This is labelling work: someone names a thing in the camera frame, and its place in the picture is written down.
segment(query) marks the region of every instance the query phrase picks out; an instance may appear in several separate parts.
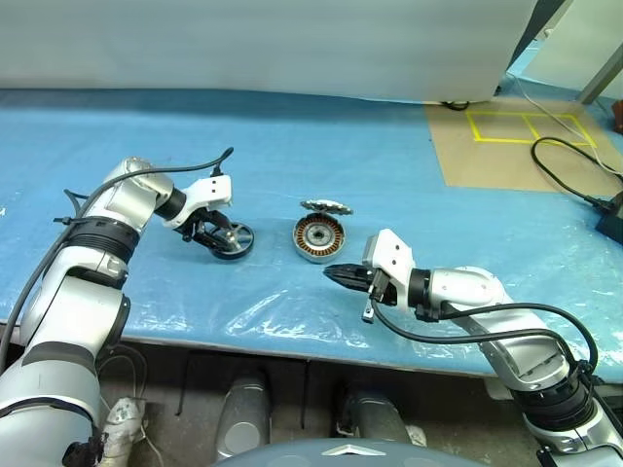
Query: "blue plastic sheet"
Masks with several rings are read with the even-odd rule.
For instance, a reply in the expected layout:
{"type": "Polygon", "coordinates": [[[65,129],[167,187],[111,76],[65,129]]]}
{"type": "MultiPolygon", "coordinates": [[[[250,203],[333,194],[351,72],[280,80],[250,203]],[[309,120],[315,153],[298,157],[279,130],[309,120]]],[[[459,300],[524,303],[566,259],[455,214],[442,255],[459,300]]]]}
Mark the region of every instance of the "blue plastic sheet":
{"type": "MultiPolygon", "coordinates": [[[[620,141],[614,141],[621,148],[620,141]]],[[[203,162],[227,146],[234,204],[256,233],[249,256],[214,258],[153,219],[130,262],[125,336],[401,369],[490,374],[475,345],[405,341],[365,324],[365,296],[339,287],[294,250],[299,201],[348,204],[356,263],[366,238],[392,228],[421,268],[479,266],[517,301],[561,306],[594,333],[599,374],[623,381],[623,248],[594,230],[597,214],[563,194],[446,187],[417,105],[224,91],[0,91],[0,319],[72,212],[63,188],[88,193],[128,156],[203,162]]],[[[205,174],[176,174],[183,188],[205,174]]],[[[458,335],[452,323],[391,316],[413,331],[458,335]]],[[[545,321],[580,356],[559,318],[545,321]]]]}

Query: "metal gear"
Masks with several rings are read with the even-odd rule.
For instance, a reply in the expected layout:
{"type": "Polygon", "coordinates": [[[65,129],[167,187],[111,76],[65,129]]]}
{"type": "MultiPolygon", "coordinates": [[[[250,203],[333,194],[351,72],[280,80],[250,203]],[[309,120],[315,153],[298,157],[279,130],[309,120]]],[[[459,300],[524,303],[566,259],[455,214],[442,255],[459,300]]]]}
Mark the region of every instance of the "metal gear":
{"type": "Polygon", "coordinates": [[[301,201],[301,205],[310,211],[323,212],[325,214],[338,214],[340,216],[352,214],[352,209],[348,206],[330,199],[308,199],[307,201],[301,201]]]}

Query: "small wheel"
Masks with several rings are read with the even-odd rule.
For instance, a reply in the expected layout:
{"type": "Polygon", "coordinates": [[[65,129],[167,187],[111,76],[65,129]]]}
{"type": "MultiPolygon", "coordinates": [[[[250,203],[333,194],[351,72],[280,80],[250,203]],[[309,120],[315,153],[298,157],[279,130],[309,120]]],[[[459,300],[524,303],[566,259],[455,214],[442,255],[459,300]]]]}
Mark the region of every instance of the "small wheel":
{"type": "Polygon", "coordinates": [[[237,222],[232,223],[231,229],[215,227],[210,231],[212,235],[219,236],[226,240],[230,249],[211,248],[212,254],[221,260],[236,260],[246,255],[253,247],[255,234],[250,227],[237,222]]]}

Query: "black cable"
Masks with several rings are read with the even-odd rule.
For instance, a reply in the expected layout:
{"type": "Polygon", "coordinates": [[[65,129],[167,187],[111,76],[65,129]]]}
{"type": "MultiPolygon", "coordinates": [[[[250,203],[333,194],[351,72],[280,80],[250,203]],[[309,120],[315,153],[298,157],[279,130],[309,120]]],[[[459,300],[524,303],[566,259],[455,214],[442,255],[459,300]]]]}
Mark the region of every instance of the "black cable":
{"type": "MultiPolygon", "coordinates": [[[[180,167],[145,168],[142,170],[136,170],[135,172],[124,173],[123,175],[112,178],[108,180],[107,182],[101,184],[89,195],[89,197],[85,200],[85,202],[82,204],[82,206],[78,210],[78,213],[76,214],[75,219],[81,219],[85,215],[85,213],[88,211],[88,209],[92,206],[92,204],[95,202],[95,200],[99,198],[99,196],[102,193],[104,193],[106,190],[113,187],[116,183],[119,183],[131,177],[136,177],[138,175],[147,175],[150,173],[192,172],[195,170],[203,170],[205,168],[209,168],[214,165],[220,164],[222,161],[228,158],[232,154],[233,151],[234,151],[234,148],[228,148],[221,155],[221,157],[213,161],[202,163],[199,165],[187,165],[187,166],[180,166],[180,167]]],[[[28,298],[28,295],[30,294],[30,291],[32,290],[35,283],[39,279],[39,276],[42,274],[44,270],[47,269],[50,263],[54,260],[56,253],[59,251],[59,249],[61,248],[62,244],[65,242],[67,237],[69,237],[74,226],[75,226],[75,223],[70,223],[65,228],[65,230],[58,236],[58,238],[55,240],[52,246],[48,249],[48,251],[44,255],[41,262],[39,262],[39,265],[37,265],[37,267],[35,268],[35,271],[33,271],[32,274],[30,274],[30,277],[28,277],[26,284],[24,285],[23,289],[21,289],[18,299],[16,300],[15,304],[13,305],[13,308],[11,309],[11,313],[9,313],[9,317],[7,318],[7,324],[5,325],[5,329],[4,329],[4,334],[0,338],[0,375],[2,375],[6,369],[7,354],[9,353],[9,342],[11,341],[11,334],[13,333],[13,330],[16,327],[16,323],[18,322],[18,317],[19,317],[19,314],[21,313],[21,309],[23,308],[23,305],[25,304],[26,299],[28,298]]]]}
{"type": "MultiPolygon", "coordinates": [[[[601,211],[601,212],[609,212],[612,207],[611,207],[611,204],[608,201],[604,201],[604,200],[598,199],[598,198],[593,198],[593,197],[590,197],[588,195],[584,195],[583,193],[578,192],[577,190],[575,190],[574,188],[570,187],[565,182],[563,182],[558,176],[556,176],[556,174],[554,174],[554,172],[552,172],[543,162],[541,162],[541,160],[536,156],[536,146],[538,146],[540,143],[542,143],[544,141],[556,141],[558,143],[564,144],[565,146],[567,146],[568,148],[572,149],[576,153],[580,154],[581,156],[584,156],[590,162],[592,162],[592,163],[594,163],[596,165],[599,165],[599,162],[597,161],[597,159],[595,159],[593,156],[591,156],[587,152],[581,150],[580,148],[578,148],[574,144],[569,143],[568,141],[566,141],[564,139],[557,138],[555,136],[543,136],[542,138],[538,138],[536,141],[534,141],[532,143],[532,145],[530,147],[530,154],[532,156],[532,160],[534,161],[534,163],[541,170],[543,170],[545,173],[547,173],[547,175],[549,175],[552,178],[552,180],[554,180],[558,185],[563,187],[568,192],[573,193],[577,197],[584,199],[586,202],[591,204],[593,207],[595,207],[599,211],[601,211]]],[[[607,164],[604,164],[604,166],[609,168],[610,170],[614,170],[612,167],[610,167],[607,164]]],[[[623,183],[623,176],[615,174],[615,173],[613,173],[612,175],[614,175],[616,178],[619,179],[619,181],[621,183],[623,183]]]]}
{"type": "Polygon", "coordinates": [[[461,112],[465,109],[467,109],[467,107],[469,107],[469,101],[463,102],[461,104],[457,104],[454,101],[453,102],[441,102],[441,105],[443,105],[444,107],[450,109],[450,110],[455,110],[457,112],[461,112]]]}
{"type": "Polygon", "coordinates": [[[455,319],[462,318],[463,316],[471,316],[474,314],[482,314],[482,313],[491,313],[493,311],[504,311],[508,309],[538,309],[541,311],[547,311],[550,313],[557,314],[563,318],[565,318],[568,322],[570,322],[582,335],[582,338],[586,341],[589,349],[589,359],[588,363],[591,366],[591,373],[597,367],[597,363],[599,361],[599,350],[597,348],[597,344],[591,335],[591,332],[582,324],[582,322],[573,316],[568,311],[564,311],[563,309],[557,308],[551,305],[544,304],[532,304],[532,303],[514,303],[514,304],[500,304],[500,305],[491,305],[491,306],[480,306],[477,308],[467,309],[465,311],[459,311],[448,302],[444,302],[441,305],[441,309],[443,314],[440,319],[455,319]]]}
{"type": "Polygon", "coordinates": [[[422,336],[419,334],[414,334],[410,331],[402,329],[398,325],[392,323],[387,319],[387,317],[381,313],[376,301],[371,300],[372,309],[375,314],[379,316],[379,320],[385,324],[386,327],[390,331],[393,331],[398,336],[402,336],[409,341],[417,341],[423,343],[443,343],[443,344],[457,344],[457,343],[480,343],[480,342],[489,342],[489,341],[501,341],[504,339],[516,339],[516,338],[526,338],[528,336],[547,336],[549,338],[555,339],[558,342],[558,345],[561,347],[561,350],[565,354],[565,358],[567,358],[569,364],[572,368],[577,366],[575,361],[575,357],[573,357],[573,353],[571,349],[568,347],[567,342],[563,339],[562,336],[555,333],[550,329],[522,329],[517,331],[505,331],[502,333],[490,333],[483,334],[477,336],[456,336],[451,338],[442,338],[442,337],[434,337],[434,336],[422,336]]]}

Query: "metal pole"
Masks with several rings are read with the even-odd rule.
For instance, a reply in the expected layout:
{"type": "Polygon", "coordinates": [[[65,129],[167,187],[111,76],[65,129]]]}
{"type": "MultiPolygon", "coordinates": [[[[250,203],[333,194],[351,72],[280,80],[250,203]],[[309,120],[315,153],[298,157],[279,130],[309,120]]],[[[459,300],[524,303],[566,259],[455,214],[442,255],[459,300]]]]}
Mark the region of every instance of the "metal pole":
{"type": "Polygon", "coordinates": [[[591,104],[623,69],[623,43],[577,96],[583,104],[591,104]]]}

